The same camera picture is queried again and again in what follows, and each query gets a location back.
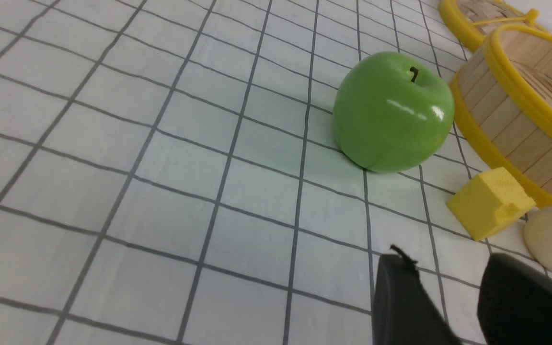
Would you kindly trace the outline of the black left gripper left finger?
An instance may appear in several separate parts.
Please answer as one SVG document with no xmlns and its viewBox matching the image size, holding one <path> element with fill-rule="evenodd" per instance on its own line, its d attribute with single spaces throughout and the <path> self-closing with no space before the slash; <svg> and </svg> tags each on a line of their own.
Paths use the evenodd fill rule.
<svg viewBox="0 0 552 345">
<path fill-rule="evenodd" d="M 420 271 L 397 245 L 383 254 L 372 306 L 375 345 L 460 345 L 423 287 Z"/>
</svg>

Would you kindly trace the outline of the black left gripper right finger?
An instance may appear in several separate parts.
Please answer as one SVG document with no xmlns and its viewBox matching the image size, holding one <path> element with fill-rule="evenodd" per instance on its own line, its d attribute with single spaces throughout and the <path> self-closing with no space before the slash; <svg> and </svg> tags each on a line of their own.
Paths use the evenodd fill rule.
<svg viewBox="0 0 552 345">
<path fill-rule="evenodd" d="M 489 345 L 552 345 L 552 278 L 510 255 L 492 254 L 477 317 Z"/>
</svg>

